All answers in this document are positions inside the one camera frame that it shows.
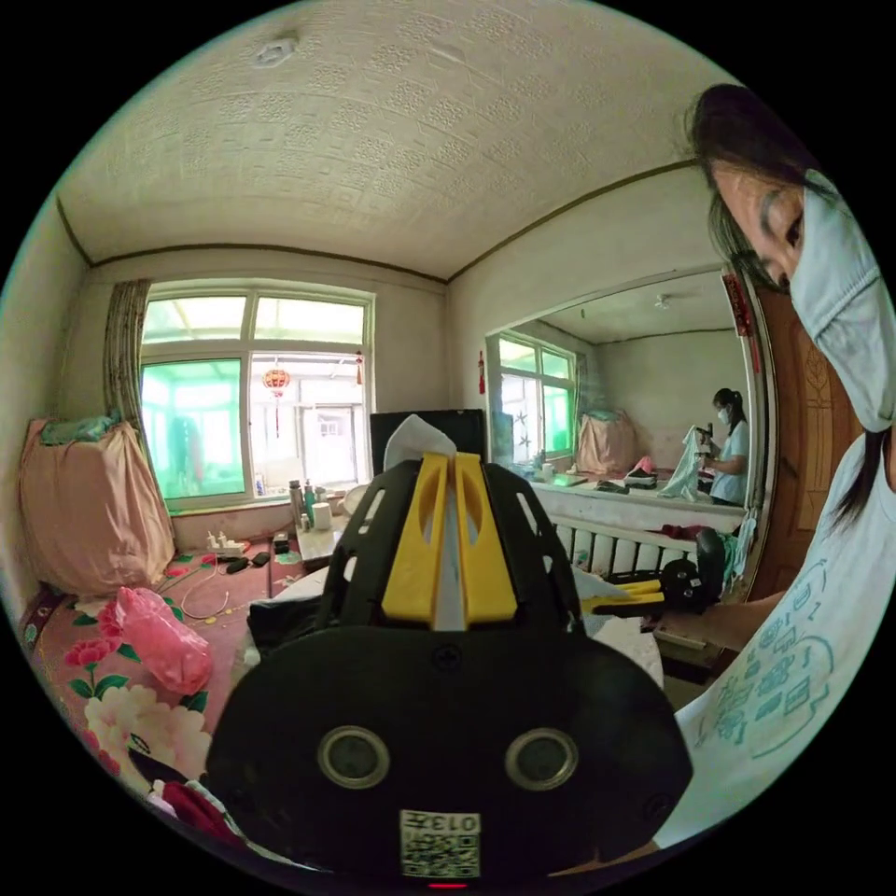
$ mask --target black monitor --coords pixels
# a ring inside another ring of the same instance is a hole
[[[485,460],[487,436],[485,433],[485,411],[466,409],[462,411],[394,411],[371,414],[371,455],[373,475],[383,472],[385,447],[392,434],[412,414],[424,423],[443,432],[465,454],[479,455]]]

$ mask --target textured ceiling tile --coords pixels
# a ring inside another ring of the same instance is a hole
[[[290,32],[293,57],[252,66]],[[315,0],[159,78],[60,195],[97,257],[262,241],[447,276],[680,158],[680,113],[718,80],[731,79],[581,0]]]

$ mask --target face mask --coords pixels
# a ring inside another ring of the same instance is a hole
[[[834,192],[805,191],[804,242],[791,280],[793,310],[831,362],[859,422],[883,432],[896,422],[896,310],[852,213]]]

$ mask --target white t-shirt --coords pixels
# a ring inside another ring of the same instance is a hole
[[[737,424],[721,447],[719,460],[731,460],[732,457],[749,458],[749,427],[744,420]],[[737,474],[717,472],[709,493],[712,497],[743,506],[747,500],[747,471]]]
[[[855,523],[832,530],[864,436],[847,451],[803,568],[713,685],[677,713],[693,779],[654,838],[667,848],[730,818],[796,759],[831,717],[871,648],[896,581],[896,493],[886,466]]]

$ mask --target qr code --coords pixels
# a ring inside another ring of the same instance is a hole
[[[401,864],[413,877],[478,877],[479,835],[405,831]]]

